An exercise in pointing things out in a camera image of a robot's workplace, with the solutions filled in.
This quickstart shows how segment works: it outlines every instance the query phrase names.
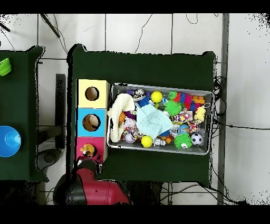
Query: yellow tennis ball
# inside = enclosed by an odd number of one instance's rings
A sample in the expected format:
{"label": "yellow tennis ball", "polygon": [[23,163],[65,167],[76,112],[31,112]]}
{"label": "yellow tennis ball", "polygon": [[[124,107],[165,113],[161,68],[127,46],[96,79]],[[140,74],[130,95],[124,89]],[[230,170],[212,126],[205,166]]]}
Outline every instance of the yellow tennis ball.
{"label": "yellow tennis ball", "polygon": [[155,91],[151,95],[151,99],[153,102],[161,102],[162,98],[163,98],[162,93],[159,91]]}
{"label": "yellow tennis ball", "polygon": [[144,146],[144,148],[149,148],[153,143],[153,140],[150,136],[144,136],[141,138],[141,144]]}

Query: dark green tabletop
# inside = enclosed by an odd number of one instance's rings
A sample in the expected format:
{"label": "dark green tabletop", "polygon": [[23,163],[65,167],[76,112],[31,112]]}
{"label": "dark green tabletop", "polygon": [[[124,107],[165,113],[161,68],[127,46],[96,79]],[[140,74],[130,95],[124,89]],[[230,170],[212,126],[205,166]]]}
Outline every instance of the dark green tabletop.
{"label": "dark green tabletop", "polygon": [[[126,54],[86,52],[76,44],[69,51],[69,78],[72,76],[72,112],[75,118],[76,79],[106,80],[138,85],[213,91],[213,52],[204,55]],[[74,146],[75,119],[71,119]],[[189,181],[208,186],[210,154],[188,155],[163,152],[108,149],[101,179],[118,181]]]}
{"label": "dark green tabletop", "polygon": [[38,58],[43,47],[23,51],[0,51],[0,61],[9,58],[12,71],[0,77],[0,125],[15,128],[21,135],[21,148],[11,157],[0,157],[0,180],[46,181],[36,169]]}

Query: gray plastic bin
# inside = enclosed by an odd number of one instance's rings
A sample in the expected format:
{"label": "gray plastic bin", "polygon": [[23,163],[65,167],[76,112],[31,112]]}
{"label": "gray plastic bin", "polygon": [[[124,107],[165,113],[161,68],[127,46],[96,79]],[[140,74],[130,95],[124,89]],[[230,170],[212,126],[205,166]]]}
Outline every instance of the gray plastic bin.
{"label": "gray plastic bin", "polygon": [[165,146],[151,146],[149,148],[144,148],[139,141],[135,141],[130,144],[125,141],[119,141],[114,143],[110,140],[110,128],[111,128],[111,118],[108,119],[108,130],[107,130],[107,144],[111,149],[113,148],[126,148],[127,150],[144,150],[144,151],[157,151],[157,152],[167,152],[167,153],[183,153],[183,154],[195,154],[195,155],[206,155],[210,150],[211,144],[211,131],[213,127],[213,98],[214,94],[209,91],[202,90],[188,90],[188,89],[176,89],[176,88],[166,88],[166,87],[155,87],[155,86],[140,86],[133,84],[123,84],[115,83],[112,85],[109,105],[114,102],[116,96],[121,93],[127,93],[126,90],[136,90],[143,89],[144,91],[160,91],[162,94],[168,94],[170,91],[184,92],[191,96],[203,96],[205,103],[210,103],[210,107],[206,108],[205,121],[200,124],[199,134],[204,137],[203,142],[199,146],[192,145],[188,149],[177,149],[173,142],[166,144]]}

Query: blue bowl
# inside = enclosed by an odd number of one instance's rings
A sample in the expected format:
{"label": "blue bowl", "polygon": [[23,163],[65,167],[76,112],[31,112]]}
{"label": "blue bowl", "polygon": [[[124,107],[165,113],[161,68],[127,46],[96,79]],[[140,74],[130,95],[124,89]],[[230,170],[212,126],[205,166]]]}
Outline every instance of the blue bowl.
{"label": "blue bowl", "polygon": [[20,134],[12,127],[0,126],[0,157],[13,156],[20,146]]}

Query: yellow box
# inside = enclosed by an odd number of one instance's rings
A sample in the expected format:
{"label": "yellow box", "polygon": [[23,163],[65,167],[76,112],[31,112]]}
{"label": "yellow box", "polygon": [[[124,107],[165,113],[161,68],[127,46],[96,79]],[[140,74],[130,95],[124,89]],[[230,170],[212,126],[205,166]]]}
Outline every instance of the yellow box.
{"label": "yellow box", "polygon": [[105,80],[79,79],[79,108],[107,108],[110,84]]}

